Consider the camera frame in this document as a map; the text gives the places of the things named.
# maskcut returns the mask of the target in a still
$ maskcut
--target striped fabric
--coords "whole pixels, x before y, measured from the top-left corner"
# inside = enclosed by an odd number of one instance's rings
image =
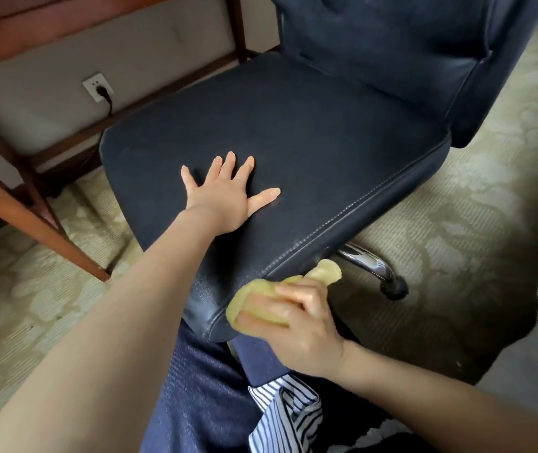
[[[323,420],[319,395],[292,375],[248,390],[263,411],[248,437],[252,453],[309,453]]]

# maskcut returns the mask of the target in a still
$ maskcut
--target hand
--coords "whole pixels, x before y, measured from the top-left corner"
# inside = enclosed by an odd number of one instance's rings
[[[186,210],[203,208],[210,211],[216,219],[217,235],[233,232],[280,194],[279,188],[273,188],[248,198],[246,183],[255,167],[255,159],[253,157],[246,159],[232,179],[234,167],[235,154],[233,152],[227,153],[225,163],[220,156],[217,156],[212,161],[202,186],[198,186],[195,182],[189,168],[185,165],[181,167],[181,178],[188,194]]]
[[[297,372],[333,379],[343,360],[344,339],[336,331],[328,306],[328,289],[302,279],[275,287],[283,299],[253,295],[248,302],[288,321],[288,326],[261,320],[242,311],[238,326],[248,335],[265,339],[278,359]]]

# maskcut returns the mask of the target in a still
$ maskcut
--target black cable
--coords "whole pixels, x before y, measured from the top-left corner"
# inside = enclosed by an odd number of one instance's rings
[[[110,117],[112,115],[112,113],[114,112],[114,102],[112,101],[112,98],[109,96],[109,93],[108,93],[108,90],[103,87],[103,86],[97,86],[97,88],[95,89],[97,91],[97,93],[103,97],[106,102],[108,102],[108,105],[109,105],[109,111],[108,111],[108,117]],[[101,140],[101,138],[103,137],[105,131],[107,129],[104,129],[102,132],[101,132],[101,135],[99,136],[99,139]],[[96,150],[94,149],[91,154],[84,160],[83,163],[81,163],[77,169],[74,170],[74,172],[72,173],[74,176],[77,177],[77,174],[78,172],[82,169],[82,167],[84,167],[89,160],[92,159],[92,157],[95,155],[96,153]]]

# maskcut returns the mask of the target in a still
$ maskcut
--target yellow sponge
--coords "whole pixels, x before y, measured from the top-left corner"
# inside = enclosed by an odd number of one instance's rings
[[[302,278],[302,275],[295,275],[293,277],[286,278],[282,282],[296,282],[301,280]],[[342,278],[342,272],[336,262],[331,261],[330,259],[322,259],[319,261],[315,268],[311,269],[310,272],[304,276],[304,278],[310,278],[311,280],[322,282],[327,286],[328,284],[332,284],[340,280]],[[270,313],[260,310],[247,302],[250,297],[250,294],[261,294],[275,299],[279,298],[279,295],[275,293],[274,289],[276,284],[277,282],[275,281],[258,279],[252,280],[248,284],[242,286],[235,293],[235,296],[233,296],[232,301],[229,302],[229,305],[227,306],[227,311],[225,312],[225,314],[227,316],[229,324],[231,324],[231,326],[235,330],[239,330],[235,319],[238,317],[239,312],[246,311],[254,316],[258,316],[263,320],[287,326],[288,322],[284,321],[281,318],[273,316]]]

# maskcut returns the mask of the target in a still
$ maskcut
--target black and white striped cloth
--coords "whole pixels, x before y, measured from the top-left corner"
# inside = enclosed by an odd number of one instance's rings
[[[319,395],[292,375],[248,390],[263,411],[261,420],[248,437],[252,453],[311,453],[311,444],[323,421]],[[387,419],[362,434],[354,445],[333,445],[328,453],[371,447],[395,434],[410,432],[399,421]]]

